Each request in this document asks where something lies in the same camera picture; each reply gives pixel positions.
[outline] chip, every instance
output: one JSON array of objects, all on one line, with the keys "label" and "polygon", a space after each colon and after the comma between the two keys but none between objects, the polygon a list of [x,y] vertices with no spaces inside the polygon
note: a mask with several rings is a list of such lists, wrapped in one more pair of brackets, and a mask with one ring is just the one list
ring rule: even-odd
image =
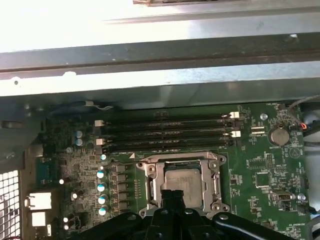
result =
[{"label": "chip", "polygon": [[94,181],[89,181],[89,182],[88,182],[88,188],[93,189],[93,188],[95,188],[95,186],[96,186],[96,184],[95,184]]},{"label": "chip", "polygon": [[255,186],[257,188],[267,188],[270,184],[270,175],[268,172],[257,172],[255,174]]},{"label": "chip", "polygon": [[79,164],[74,164],[74,165],[72,166],[72,169],[73,169],[74,171],[79,171],[79,170],[80,170],[80,165],[79,165]]},{"label": "chip", "polygon": [[199,169],[178,169],[165,172],[162,189],[183,190],[183,200],[187,208],[202,205],[202,186]]}]

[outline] ventilation grille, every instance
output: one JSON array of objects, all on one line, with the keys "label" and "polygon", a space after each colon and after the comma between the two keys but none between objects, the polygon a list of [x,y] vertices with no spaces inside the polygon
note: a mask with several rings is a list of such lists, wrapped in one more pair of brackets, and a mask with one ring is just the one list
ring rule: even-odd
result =
[{"label": "ventilation grille", "polygon": [[20,236],[18,171],[0,174],[0,240]]}]

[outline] capacitor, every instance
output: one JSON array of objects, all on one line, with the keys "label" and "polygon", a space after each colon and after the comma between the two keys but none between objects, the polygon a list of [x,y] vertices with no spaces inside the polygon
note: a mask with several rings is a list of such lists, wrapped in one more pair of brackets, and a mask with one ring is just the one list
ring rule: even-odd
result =
[{"label": "capacitor", "polygon": [[80,146],[82,146],[82,144],[84,144],[84,141],[82,141],[81,138],[78,138],[78,139],[75,140],[75,145],[80,147]]},{"label": "capacitor", "polygon": [[61,185],[63,185],[63,184],[68,184],[68,183],[70,183],[70,182],[71,182],[70,177],[61,178],[61,179],[59,180],[59,184],[61,184]]},{"label": "capacitor", "polygon": [[71,193],[71,200],[74,201],[78,198],[78,195],[75,192]]},{"label": "capacitor", "polygon": [[63,226],[63,229],[69,230],[74,224],[75,224],[75,221],[71,220]]},{"label": "capacitor", "polygon": [[97,187],[99,192],[103,192],[106,189],[106,184],[104,182],[100,183]]},{"label": "capacitor", "polygon": [[65,151],[66,151],[67,154],[72,154],[72,152],[73,152],[74,150],[73,150],[72,147],[67,147],[67,148],[65,149]]},{"label": "capacitor", "polygon": [[72,212],[70,212],[70,213],[68,214],[68,216],[66,216],[66,217],[63,218],[63,222],[64,222],[64,223],[67,223],[67,222],[69,222],[71,219],[73,219],[74,217],[75,217],[75,215],[74,215]]},{"label": "capacitor", "polygon": [[102,154],[102,155],[100,156],[100,159],[101,159],[102,161],[106,160],[106,159],[107,159],[107,155]]},{"label": "capacitor", "polygon": [[96,173],[98,179],[102,179],[106,175],[106,171],[100,170]]},{"label": "capacitor", "polygon": [[77,138],[77,139],[79,139],[79,138],[82,138],[82,136],[83,136],[84,134],[82,133],[82,131],[76,131],[75,132],[75,137]]},{"label": "capacitor", "polygon": [[104,215],[106,215],[107,210],[108,210],[107,206],[103,206],[99,209],[98,213],[100,216],[104,216]]},{"label": "capacitor", "polygon": [[306,195],[304,195],[303,193],[299,193],[297,198],[299,201],[305,201],[307,199]]},{"label": "capacitor", "polygon": [[101,195],[101,196],[98,198],[98,203],[101,204],[101,205],[105,204],[106,201],[107,201],[107,195],[105,195],[105,194]]},{"label": "capacitor", "polygon": [[81,197],[84,194],[84,191],[83,190],[77,190],[75,193],[78,195],[78,197]]}]

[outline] screw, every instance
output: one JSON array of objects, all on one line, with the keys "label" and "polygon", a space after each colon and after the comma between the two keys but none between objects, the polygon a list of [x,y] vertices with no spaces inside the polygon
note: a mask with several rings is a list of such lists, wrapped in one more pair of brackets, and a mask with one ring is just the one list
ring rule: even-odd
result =
[{"label": "screw", "polygon": [[156,169],[155,169],[154,166],[150,166],[150,167],[149,167],[149,172],[150,172],[150,173],[153,173],[155,170],[156,170]]},{"label": "screw", "polygon": [[307,199],[306,195],[304,195],[303,193],[299,193],[297,198],[299,201],[305,201]]},{"label": "screw", "polygon": [[136,215],[131,215],[131,216],[128,217],[128,220],[129,221],[136,220],[136,218],[137,218]]},{"label": "screw", "polygon": [[212,205],[212,210],[218,211],[220,209],[220,206],[217,204]]},{"label": "screw", "polygon": [[227,216],[227,215],[224,215],[224,214],[221,214],[221,215],[219,216],[219,218],[220,218],[221,220],[227,220],[227,219],[228,219],[228,216]]},{"label": "screw", "polygon": [[192,209],[186,209],[184,210],[184,213],[189,215],[189,214],[193,214],[194,211],[192,211]]},{"label": "screw", "polygon": [[267,114],[265,114],[265,113],[261,113],[261,115],[260,115],[260,119],[261,119],[262,121],[265,121],[265,120],[267,120],[267,119],[268,119],[268,115],[267,115]]}]

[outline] cable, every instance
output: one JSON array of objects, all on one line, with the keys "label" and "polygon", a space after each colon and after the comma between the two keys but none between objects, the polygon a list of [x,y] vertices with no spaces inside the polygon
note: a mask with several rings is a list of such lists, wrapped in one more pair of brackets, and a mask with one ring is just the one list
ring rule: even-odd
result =
[{"label": "cable", "polygon": [[55,109],[53,109],[49,115],[50,116],[58,115],[63,112],[67,112],[72,108],[79,108],[79,107],[87,107],[87,108],[94,107],[94,108],[99,109],[101,111],[107,111],[107,110],[114,108],[114,106],[106,105],[106,103],[104,103],[104,102],[95,102],[95,101],[91,101],[91,100],[75,101],[75,102],[60,104],[60,105],[56,106]]},{"label": "cable", "polygon": [[305,229],[306,229],[306,239],[307,240],[314,240],[314,236],[313,236],[313,228],[314,226],[316,226],[317,224],[320,224],[320,215],[316,216],[315,218],[311,219],[306,225],[305,225]]},{"label": "cable", "polygon": [[105,106],[105,107],[99,107],[99,106],[94,106],[96,109],[99,109],[101,111],[107,111],[107,110],[110,110],[110,109],[113,109],[114,106]]},{"label": "cable", "polygon": [[307,125],[304,124],[300,119],[298,119],[294,112],[293,112],[293,108],[299,104],[302,104],[302,103],[305,103],[305,102],[308,102],[310,100],[313,100],[313,99],[316,99],[316,98],[320,98],[320,94],[318,95],[314,95],[314,96],[308,96],[306,98],[302,98],[300,100],[297,100],[295,101],[294,103],[292,103],[288,108],[287,108],[287,111],[288,111],[288,114],[290,115],[290,117],[299,125],[302,126],[303,129],[307,129]]},{"label": "cable", "polygon": [[304,146],[311,148],[320,148],[320,142],[318,141],[305,141]]},{"label": "cable", "polygon": [[320,131],[320,120],[313,121],[308,124],[308,129],[303,132],[303,136],[307,137]]}]

